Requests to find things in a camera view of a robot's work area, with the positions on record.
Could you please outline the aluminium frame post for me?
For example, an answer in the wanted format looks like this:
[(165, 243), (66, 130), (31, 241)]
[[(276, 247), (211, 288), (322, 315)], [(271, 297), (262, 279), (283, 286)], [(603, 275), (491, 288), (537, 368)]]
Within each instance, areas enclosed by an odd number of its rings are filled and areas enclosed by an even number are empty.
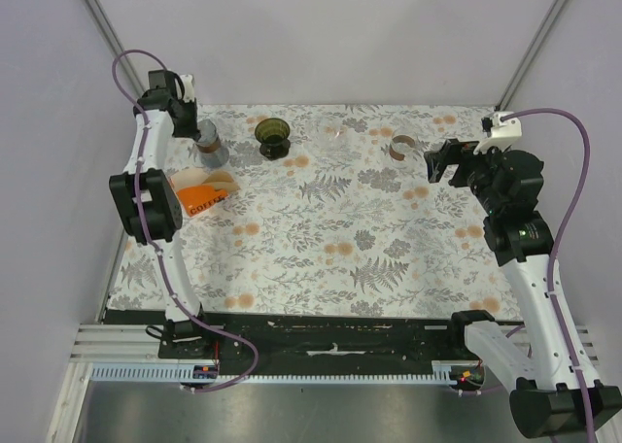
[(496, 111), (507, 111), (511, 102), (518, 93), (522, 83), (528, 77), (530, 71), (536, 64), (536, 60), (542, 52), (549, 36), (554, 28), (561, 20), (566, 8), (571, 0), (553, 0), (536, 33), (528, 44), (524, 54), (522, 55), (517, 68), (512, 74), (506, 88), (501, 94), (500, 100), (495, 106)]
[(106, 47), (113, 56), (113, 64), (109, 68), (117, 91), (130, 103), (134, 103), (144, 93), (144, 85), (129, 55), (125, 52), (121, 39), (108, 18), (100, 0), (81, 0), (86, 12), (94, 22), (96, 29)]

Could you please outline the dark green coffee dripper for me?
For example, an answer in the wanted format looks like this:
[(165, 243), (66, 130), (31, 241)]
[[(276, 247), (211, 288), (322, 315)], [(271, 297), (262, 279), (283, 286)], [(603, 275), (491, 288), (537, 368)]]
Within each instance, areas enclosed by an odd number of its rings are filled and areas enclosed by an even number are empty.
[(259, 152), (269, 160), (276, 160), (288, 155), (291, 142), (291, 128), (279, 118), (260, 121), (255, 128), (255, 138), (259, 142)]

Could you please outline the brown paper coffee filter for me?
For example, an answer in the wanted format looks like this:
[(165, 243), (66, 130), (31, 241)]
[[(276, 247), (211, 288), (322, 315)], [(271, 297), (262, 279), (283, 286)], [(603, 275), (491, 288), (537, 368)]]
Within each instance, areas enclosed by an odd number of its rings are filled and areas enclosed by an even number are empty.
[(212, 187), (214, 190), (224, 190), (228, 194), (233, 194), (240, 190), (240, 186), (235, 182), (233, 177), (224, 170), (212, 172), (202, 184)]

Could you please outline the left aluminium frame post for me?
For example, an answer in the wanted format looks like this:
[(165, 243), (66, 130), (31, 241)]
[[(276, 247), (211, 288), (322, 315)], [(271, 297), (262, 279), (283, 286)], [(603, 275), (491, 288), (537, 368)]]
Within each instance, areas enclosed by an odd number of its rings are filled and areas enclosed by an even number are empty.
[(109, 68), (117, 91), (130, 103), (134, 103), (144, 93), (144, 85), (129, 55), (125, 52), (121, 39), (108, 18), (100, 0), (81, 0), (86, 12), (94, 22), (96, 29), (106, 47), (113, 56), (113, 64)]

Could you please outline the floral tablecloth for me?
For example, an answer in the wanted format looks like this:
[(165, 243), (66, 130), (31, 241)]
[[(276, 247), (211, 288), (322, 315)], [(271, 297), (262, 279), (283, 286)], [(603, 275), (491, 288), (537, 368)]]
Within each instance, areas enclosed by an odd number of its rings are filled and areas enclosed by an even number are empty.
[[(518, 304), (483, 238), (483, 211), (465, 189), (427, 180), (423, 153), (448, 138), (480, 136), (481, 107), (204, 106), (229, 150), (240, 186), (186, 219), (191, 287), (208, 311), (445, 318), (484, 309), (514, 321)], [(343, 119), (331, 145), (309, 136), (312, 119)], [(287, 156), (259, 152), (257, 124), (285, 120)], [(396, 133), (419, 155), (389, 156)]]

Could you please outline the orange coffee filter pack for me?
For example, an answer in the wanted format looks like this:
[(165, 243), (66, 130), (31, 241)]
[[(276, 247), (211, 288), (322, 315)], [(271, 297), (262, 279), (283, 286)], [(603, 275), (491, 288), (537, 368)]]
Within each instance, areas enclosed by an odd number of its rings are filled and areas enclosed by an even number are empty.
[(207, 183), (209, 174), (202, 168), (188, 168), (168, 177), (168, 181), (188, 217), (209, 210), (228, 197), (224, 188)]

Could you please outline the glass cup with brown band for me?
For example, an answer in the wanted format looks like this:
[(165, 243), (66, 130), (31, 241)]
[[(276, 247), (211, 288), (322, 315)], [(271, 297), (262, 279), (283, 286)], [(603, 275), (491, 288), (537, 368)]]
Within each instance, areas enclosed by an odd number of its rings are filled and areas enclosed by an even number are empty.
[(389, 156), (397, 164), (411, 162), (419, 155), (418, 143), (416, 135), (396, 133), (390, 141)]

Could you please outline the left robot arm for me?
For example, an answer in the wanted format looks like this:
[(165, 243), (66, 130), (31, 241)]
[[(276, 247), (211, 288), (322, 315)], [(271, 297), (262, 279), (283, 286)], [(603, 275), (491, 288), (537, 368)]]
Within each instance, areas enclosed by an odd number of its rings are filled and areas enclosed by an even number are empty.
[(146, 327), (159, 341), (158, 357), (207, 358), (214, 334), (197, 323), (203, 308), (182, 256), (184, 211), (163, 170), (170, 139), (200, 136), (193, 77), (160, 69), (148, 78), (149, 88), (133, 106), (136, 138), (130, 159), (109, 179), (109, 189), (125, 232), (148, 249), (155, 283), (163, 293), (163, 326)]

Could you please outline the clear glass carafe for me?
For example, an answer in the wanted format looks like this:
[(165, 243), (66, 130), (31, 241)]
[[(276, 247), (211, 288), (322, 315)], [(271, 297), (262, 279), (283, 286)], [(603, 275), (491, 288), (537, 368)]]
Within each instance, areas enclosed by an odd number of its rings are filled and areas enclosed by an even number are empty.
[(321, 116), (311, 120), (308, 134), (316, 143), (331, 145), (335, 140), (340, 140), (347, 130), (342, 118)]

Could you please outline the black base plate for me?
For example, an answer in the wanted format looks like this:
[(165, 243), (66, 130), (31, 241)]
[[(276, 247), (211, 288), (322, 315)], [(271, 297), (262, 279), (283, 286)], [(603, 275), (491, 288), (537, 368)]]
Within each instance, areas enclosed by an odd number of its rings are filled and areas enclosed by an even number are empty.
[(207, 358), (228, 373), (424, 372), (433, 360), (476, 360), (448, 320), (209, 314)]

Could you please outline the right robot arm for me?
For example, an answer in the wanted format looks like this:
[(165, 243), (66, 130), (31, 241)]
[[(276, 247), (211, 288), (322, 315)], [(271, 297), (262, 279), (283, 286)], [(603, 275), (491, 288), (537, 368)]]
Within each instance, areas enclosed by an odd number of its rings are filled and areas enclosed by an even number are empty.
[(450, 186), (469, 189), (482, 206), (485, 241), (518, 301), (532, 351), (524, 353), (491, 315), (475, 310), (453, 314), (446, 350), (483, 360), (508, 392), (524, 437), (584, 433), (593, 441), (620, 411), (621, 391), (602, 382), (571, 321), (554, 238), (536, 210), (543, 163), (524, 151), (476, 148), (449, 139), (425, 152), (428, 180), (439, 182), (452, 166)]

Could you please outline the right aluminium frame post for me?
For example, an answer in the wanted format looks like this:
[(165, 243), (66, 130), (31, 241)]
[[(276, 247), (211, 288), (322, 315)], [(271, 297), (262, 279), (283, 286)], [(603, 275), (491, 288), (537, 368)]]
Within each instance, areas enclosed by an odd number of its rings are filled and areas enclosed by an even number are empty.
[(571, 0), (553, 0), (536, 33), (528, 44), (524, 54), (522, 55), (517, 68), (512, 74), (506, 88), (501, 94), (500, 100), (495, 106), (496, 111), (507, 111), (511, 102), (518, 93), (522, 83), (528, 77), (530, 71), (536, 64), (536, 60), (542, 52), (549, 36), (554, 28), (561, 20), (566, 8)]

